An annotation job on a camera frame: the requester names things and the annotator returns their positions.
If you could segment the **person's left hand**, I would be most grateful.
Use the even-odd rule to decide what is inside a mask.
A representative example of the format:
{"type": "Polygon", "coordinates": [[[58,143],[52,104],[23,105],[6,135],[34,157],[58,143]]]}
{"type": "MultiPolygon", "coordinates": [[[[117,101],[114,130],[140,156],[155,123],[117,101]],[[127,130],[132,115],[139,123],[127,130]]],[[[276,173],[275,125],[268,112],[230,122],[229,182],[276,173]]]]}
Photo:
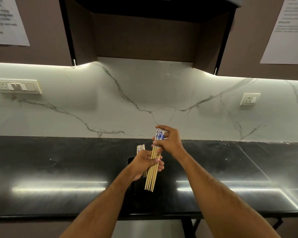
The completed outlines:
{"type": "MultiPolygon", "coordinates": [[[[149,150],[141,150],[138,155],[132,160],[132,162],[128,165],[128,169],[131,171],[132,180],[138,180],[144,171],[149,169],[151,166],[155,164],[144,164],[144,160],[146,158],[151,158],[152,151],[149,150]]],[[[158,172],[161,172],[164,169],[164,162],[159,164],[158,172]]]]}

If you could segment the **white small wall socket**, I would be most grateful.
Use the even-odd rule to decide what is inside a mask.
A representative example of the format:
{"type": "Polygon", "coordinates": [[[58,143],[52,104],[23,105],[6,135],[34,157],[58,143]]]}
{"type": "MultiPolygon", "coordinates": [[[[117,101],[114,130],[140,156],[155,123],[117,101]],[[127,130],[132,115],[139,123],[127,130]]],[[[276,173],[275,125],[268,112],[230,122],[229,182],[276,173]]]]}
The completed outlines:
{"type": "Polygon", "coordinates": [[[244,93],[240,102],[240,106],[255,105],[260,95],[260,93],[244,93]]]}

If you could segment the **brown recessed hood surround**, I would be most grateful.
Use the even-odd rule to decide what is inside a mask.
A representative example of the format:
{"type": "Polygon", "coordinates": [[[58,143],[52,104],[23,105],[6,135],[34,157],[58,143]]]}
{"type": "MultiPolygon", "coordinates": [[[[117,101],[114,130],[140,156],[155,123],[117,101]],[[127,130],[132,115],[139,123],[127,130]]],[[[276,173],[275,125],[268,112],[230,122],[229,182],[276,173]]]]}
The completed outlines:
{"type": "Polygon", "coordinates": [[[189,62],[216,74],[235,11],[201,23],[97,14],[59,0],[73,65],[99,57],[189,62]]]}

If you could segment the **person's left forearm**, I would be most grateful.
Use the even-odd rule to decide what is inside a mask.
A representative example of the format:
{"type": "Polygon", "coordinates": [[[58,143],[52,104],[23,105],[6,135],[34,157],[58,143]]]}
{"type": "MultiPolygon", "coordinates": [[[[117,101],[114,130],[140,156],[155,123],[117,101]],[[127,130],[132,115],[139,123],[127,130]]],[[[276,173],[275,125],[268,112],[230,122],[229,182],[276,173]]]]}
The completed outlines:
{"type": "Polygon", "coordinates": [[[59,238],[111,238],[127,188],[140,173],[137,166],[129,164],[59,238]]]}

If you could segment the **bunch of chopsticks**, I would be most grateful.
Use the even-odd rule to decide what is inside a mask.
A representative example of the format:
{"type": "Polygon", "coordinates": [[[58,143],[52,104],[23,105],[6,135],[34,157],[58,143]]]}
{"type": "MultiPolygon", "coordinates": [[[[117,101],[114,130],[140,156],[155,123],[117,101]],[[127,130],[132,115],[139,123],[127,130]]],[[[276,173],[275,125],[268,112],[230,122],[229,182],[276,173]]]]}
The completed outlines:
{"type": "MultiPolygon", "coordinates": [[[[138,153],[139,153],[141,150],[145,150],[145,145],[144,145],[144,144],[143,144],[143,145],[138,145],[138,146],[137,146],[137,155],[138,155],[138,153]]],[[[146,178],[146,177],[147,177],[147,173],[148,173],[148,169],[142,173],[142,175],[139,177],[139,179],[140,179],[140,178],[146,178]]]]}

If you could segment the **white wide switch panel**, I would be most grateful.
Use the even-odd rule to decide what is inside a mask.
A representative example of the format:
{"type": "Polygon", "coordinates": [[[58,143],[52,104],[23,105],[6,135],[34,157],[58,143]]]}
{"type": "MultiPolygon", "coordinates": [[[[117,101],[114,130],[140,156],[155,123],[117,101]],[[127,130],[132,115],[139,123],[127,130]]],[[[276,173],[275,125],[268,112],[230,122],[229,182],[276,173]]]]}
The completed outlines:
{"type": "Polygon", "coordinates": [[[0,79],[1,93],[36,94],[41,95],[37,80],[0,79]]]}

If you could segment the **black range hood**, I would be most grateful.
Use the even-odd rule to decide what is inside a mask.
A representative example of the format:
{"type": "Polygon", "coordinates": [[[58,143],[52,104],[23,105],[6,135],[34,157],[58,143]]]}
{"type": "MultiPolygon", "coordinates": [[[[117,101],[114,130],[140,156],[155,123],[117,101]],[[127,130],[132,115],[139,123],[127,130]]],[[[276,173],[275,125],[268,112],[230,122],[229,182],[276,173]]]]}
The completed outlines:
{"type": "Polygon", "coordinates": [[[235,11],[242,0],[74,0],[97,14],[201,23],[235,11]]]}

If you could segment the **person's right hand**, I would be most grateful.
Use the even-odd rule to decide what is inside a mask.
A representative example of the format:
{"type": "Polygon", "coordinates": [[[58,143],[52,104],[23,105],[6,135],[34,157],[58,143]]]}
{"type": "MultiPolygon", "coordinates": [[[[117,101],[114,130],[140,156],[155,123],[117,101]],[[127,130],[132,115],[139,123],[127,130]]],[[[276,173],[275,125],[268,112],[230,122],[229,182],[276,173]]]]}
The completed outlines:
{"type": "Polygon", "coordinates": [[[170,153],[175,160],[180,162],[181,159],[187,155],[187,152],[183,148],[178,130],[166,125],[156,125],[155,127],[163,129],[165,131],[165,136],[163,140],[155,140],[153,137],[152,147],[154,145],[163,146],[165,151],[170,153]]]}

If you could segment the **black cutlery holder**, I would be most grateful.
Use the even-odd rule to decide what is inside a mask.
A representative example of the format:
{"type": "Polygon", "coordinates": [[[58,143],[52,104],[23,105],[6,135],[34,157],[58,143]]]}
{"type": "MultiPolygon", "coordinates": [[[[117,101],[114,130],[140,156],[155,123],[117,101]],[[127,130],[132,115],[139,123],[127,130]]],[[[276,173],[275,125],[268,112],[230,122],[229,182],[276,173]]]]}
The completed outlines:
{"type": "Polygon", "coordinates": [[[161,185],[155,186],[153,192],[145,189],[147,177],[140,177],[138,180],[133,181],[126,192],[127,197],[140,199],[140,198],[153,198],[164,195],[164,190],[161,185]]]}

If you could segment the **person's right forearm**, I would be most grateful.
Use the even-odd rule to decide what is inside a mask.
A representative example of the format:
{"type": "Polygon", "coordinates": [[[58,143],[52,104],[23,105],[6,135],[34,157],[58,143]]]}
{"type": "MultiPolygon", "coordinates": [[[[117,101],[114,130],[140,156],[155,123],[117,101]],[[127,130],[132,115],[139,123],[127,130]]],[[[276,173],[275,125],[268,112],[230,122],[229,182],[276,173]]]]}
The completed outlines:
{"type": "Polygon", "coordinates": [[[214,238],[281,238],[258,212],[211,176],[184,148],[175,149],[172,156],[186,172],[214,238]]]}

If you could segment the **white printed paper sheet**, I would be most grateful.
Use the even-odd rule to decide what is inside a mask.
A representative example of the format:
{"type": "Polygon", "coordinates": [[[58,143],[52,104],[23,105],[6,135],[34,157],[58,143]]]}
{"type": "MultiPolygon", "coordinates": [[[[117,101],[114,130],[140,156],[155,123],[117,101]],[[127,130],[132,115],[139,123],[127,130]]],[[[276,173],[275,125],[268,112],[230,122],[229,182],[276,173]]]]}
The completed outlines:
{"type": "Polygon", "coordinates": [[[0,45],[30,46],[15,0],[0,0],[0,45]]]}
{"type": "Polygon", "coordinates": [[[298,0],[284,0],[260,63],[298,65],[298,0]]]}

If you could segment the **brown wall cabinet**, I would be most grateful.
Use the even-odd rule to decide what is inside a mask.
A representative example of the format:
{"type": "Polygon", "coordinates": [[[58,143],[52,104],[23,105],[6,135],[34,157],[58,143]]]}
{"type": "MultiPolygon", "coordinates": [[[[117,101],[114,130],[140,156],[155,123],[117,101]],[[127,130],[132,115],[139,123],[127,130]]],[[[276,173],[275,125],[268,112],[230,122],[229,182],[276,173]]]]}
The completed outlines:
{"type": "Polygon", "coordinates": [[[284,0],[242,0],[218,76],[298,80],[298,64],[261,64],[284,0]]]}
{"type": "Polygon", "coordinates": [[[15,0],[30,46],[0,45],[0,63],[72,66],[59,0],[15,0]]]}

